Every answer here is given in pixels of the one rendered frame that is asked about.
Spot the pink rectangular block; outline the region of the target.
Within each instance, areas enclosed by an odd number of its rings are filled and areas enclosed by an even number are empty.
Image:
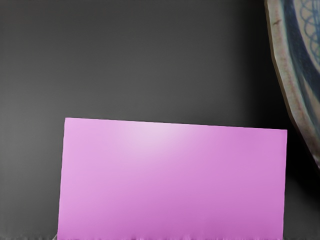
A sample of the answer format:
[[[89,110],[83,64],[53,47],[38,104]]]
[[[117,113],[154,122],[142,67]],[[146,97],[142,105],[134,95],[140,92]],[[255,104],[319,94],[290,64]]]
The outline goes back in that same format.
[[[67,118],[57,240],[282,240],[287,135]]]

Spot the blue patterned ceramic plate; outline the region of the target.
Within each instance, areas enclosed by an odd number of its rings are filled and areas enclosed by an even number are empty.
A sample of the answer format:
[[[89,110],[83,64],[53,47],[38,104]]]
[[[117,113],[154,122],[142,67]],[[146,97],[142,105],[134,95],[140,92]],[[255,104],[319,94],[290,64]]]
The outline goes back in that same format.
[[[288,115],[320,173],[320,0],[264,0],[264,7]]]

